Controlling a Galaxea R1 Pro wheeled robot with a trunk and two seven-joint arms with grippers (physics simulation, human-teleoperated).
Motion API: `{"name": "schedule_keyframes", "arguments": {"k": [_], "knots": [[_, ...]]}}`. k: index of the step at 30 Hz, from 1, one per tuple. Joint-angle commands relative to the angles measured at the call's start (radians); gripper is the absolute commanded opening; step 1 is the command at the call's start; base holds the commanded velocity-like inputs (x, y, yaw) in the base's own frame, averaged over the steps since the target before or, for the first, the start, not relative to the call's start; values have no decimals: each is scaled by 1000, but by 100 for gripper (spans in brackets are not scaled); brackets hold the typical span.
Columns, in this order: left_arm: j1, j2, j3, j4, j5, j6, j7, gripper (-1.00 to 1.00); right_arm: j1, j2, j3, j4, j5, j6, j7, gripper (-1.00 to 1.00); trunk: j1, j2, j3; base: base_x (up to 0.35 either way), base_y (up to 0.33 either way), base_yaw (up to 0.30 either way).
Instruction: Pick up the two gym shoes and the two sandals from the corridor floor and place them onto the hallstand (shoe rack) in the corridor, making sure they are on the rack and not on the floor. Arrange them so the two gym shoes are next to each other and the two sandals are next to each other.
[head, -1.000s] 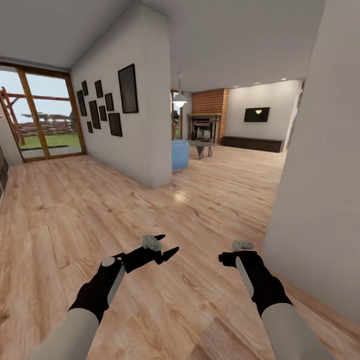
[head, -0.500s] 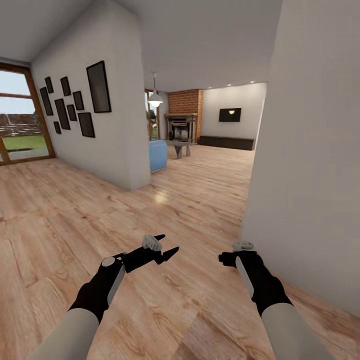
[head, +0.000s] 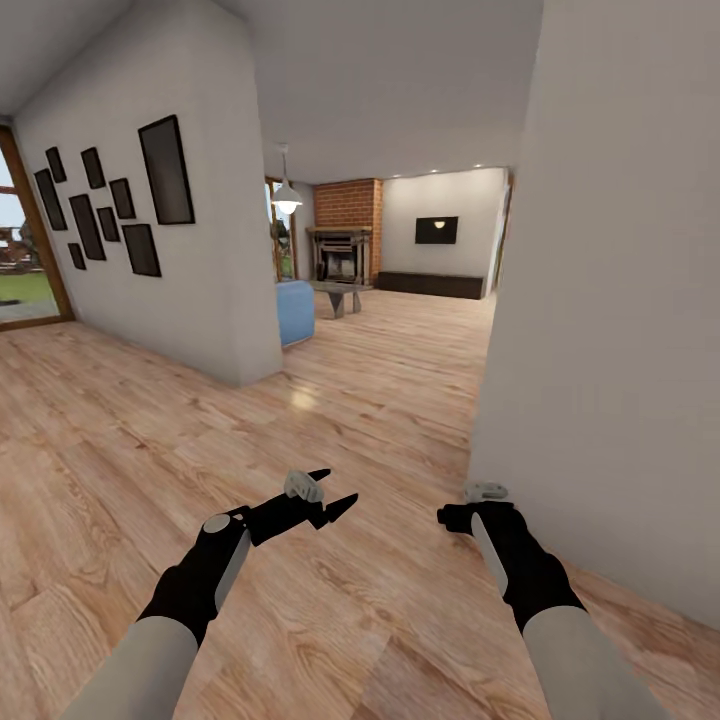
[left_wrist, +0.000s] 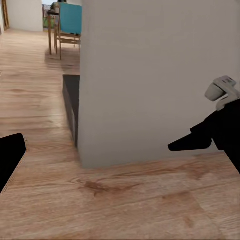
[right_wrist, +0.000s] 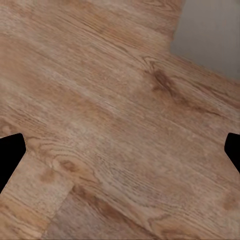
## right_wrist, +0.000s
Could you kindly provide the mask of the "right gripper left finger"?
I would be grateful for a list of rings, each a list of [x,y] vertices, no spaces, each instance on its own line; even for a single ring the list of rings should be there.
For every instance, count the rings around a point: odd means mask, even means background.
[[[0,138],[0,193],[26,152],[22,133]]]

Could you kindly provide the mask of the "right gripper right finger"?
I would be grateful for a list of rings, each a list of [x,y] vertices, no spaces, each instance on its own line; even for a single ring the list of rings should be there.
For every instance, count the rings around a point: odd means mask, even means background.
[[[229,133],[227,135],[224,151],[240,173],[240,135]]]

